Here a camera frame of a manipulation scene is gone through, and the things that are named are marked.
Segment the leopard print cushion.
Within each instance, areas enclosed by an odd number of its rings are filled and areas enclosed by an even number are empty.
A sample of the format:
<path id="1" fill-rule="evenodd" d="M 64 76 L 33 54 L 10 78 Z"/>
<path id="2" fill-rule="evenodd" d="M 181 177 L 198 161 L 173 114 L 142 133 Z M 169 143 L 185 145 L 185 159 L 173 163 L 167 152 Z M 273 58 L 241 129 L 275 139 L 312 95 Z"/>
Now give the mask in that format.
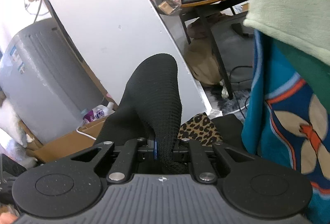
<path id="1" fill-rule="evenodd" d="M 197 114 L 182 124 L 177 138 L 196 140 L 207 147 L 211 147 L 215 142 L 223 141 L 215 124 L 205 113 Z"/>

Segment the brown cardboard sheet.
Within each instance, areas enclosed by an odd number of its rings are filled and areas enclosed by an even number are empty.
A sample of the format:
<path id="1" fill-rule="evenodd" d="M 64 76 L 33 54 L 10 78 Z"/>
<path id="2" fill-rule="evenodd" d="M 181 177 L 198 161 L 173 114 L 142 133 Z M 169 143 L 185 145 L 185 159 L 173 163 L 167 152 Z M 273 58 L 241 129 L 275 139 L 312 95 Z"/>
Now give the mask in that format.
<path id="1" fill-rule="evenodd" d="M 89 148 L 94 144 L 107 117 L 88 123 L 36 150 L 26 150 L 28 156 L 40 162 L 51 162 Z"/>

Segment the light green cloth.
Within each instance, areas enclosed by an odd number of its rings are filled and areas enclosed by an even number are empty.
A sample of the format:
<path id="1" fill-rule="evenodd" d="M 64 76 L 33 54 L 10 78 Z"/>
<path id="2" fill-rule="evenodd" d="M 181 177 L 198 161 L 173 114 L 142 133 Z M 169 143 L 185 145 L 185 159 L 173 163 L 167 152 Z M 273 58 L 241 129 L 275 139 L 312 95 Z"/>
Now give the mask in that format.
<path id="1" fill-rule="evenodd" d="M 250 0 L 245 24 L 329 64 L 329 0 Z"/>

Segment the teal patterned cloth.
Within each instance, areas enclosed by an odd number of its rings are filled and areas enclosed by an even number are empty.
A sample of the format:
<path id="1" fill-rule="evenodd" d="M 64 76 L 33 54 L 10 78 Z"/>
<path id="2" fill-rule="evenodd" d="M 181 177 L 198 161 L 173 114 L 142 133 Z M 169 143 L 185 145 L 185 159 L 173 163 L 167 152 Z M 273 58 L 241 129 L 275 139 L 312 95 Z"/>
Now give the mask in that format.
<path id="1" fill-rule="evenodd" d="M 241 134 L 246 150 L 305 175 L 306 217 L 329 223 L 329 66 L 255 31 L 253 80 Z"/>

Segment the tan cloth bag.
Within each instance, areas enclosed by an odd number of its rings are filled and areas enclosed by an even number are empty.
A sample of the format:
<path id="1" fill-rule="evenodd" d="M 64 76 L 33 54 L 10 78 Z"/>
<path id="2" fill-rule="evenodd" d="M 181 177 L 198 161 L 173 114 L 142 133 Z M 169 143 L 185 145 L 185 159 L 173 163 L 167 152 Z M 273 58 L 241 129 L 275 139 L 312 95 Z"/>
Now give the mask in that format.
<path id="1" fill-rule="evenodd" d="M 222 80 L 217 59 L 207 38 L 193 39 L 184 53 L 184 59 L 193 77 L 203 86 L 217 85 Z"/>

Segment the purple snack bag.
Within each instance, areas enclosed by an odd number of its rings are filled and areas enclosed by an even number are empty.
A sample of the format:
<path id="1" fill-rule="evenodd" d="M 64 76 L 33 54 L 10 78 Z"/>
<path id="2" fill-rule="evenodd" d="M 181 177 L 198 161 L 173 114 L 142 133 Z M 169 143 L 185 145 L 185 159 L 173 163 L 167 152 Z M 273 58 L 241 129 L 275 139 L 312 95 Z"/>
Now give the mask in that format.
<path id="1" fill-rule="evenodd" d="M 98 105 L 83 117 L 83 121 L 84 123 L 91 123 L 93 121 L 102 119 L 104 117 L 108 117 L 109 115 L 115 112 L 113 108 L 114 108 L 113 102 L 109 102 L 107 106 L 104 106 L 102 104 Z"/>

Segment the black shorts with bear print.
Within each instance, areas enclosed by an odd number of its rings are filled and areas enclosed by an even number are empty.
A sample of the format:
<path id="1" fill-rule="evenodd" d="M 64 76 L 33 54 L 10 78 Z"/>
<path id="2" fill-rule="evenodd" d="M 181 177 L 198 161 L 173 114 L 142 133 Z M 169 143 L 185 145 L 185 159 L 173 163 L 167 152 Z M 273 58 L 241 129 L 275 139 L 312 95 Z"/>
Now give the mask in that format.
<path id="1" fill-rule="evenodd" d="M 173 149 L 181 127 L 182 104 L 176 60 L 159 53 L 145 59 L 126 83 L 118 108 L 107 117 L 95 143 L 154 136 L 157 160 L 170 174 L 185 174 L 187 166 L 175 162 Z"/>

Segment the white pillow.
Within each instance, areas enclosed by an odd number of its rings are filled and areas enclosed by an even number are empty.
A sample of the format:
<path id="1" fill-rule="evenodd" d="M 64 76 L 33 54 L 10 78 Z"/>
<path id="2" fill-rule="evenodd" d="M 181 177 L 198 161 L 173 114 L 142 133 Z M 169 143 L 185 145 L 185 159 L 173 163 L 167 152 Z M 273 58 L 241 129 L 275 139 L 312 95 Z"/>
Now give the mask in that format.
<path id="1" fill-rule="evenodd" d="M 22 147 L 27 146 L 26 132 L 20 127 L 20 118 L 6 98 L 1 103 L 1 129 Z"/>

